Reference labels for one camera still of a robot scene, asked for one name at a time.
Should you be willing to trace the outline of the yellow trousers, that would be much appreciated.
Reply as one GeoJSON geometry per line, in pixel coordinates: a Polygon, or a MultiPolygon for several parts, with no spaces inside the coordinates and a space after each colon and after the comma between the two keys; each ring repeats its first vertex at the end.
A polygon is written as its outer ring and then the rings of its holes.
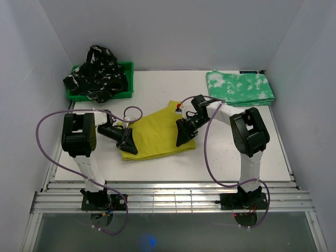
{"type": "Polygon", "coordinates": [[[130,125],[138,154],[121,151],[124,161],[150,160],[196,149],[195,140],[176,146],[176,120],[182,118],[175,113],[177,104],[177,101],[170,101],[166,108],[130,125]]]}

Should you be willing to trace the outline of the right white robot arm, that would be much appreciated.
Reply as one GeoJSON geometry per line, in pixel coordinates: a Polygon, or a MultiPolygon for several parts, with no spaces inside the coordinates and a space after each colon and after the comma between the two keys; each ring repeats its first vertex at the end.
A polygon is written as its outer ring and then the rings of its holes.
{"type": "Polygon", "coordinates": [[[258,109],[235,108],[223,100],[203,95],[192,96],[190,99],[195,109],[192,116],[182,112],[180,103],[175,109],[182,114],[182,118],[176,121],[176,146],[190,142],[197,136],[199,128],[203,125],[210,126],[213,120],[218,120],[230,126],[234,145],[240,153],[237,192],[221,194],[217,203],[223,209],[250,208],[259,203],[267,203],[260,185],[260,163],[270,136],[258,109]]]}

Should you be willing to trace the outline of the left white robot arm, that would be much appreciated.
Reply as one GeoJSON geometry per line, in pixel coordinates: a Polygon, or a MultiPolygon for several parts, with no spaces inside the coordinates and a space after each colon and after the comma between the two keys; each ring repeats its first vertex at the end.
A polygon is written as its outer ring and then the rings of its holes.
{"type": "Polygon", "coordinates": [[[112,199],[93,153],[97,147],[97,134],[116,141],[116,147],[121,151],[138,154],[129,124],[118,125],[109,112],[65,114],[61,137],[63,151],[73,158],[86,180],[86,187],[81,190],[85,202],[101,210],[110,207],[112,199]]]}

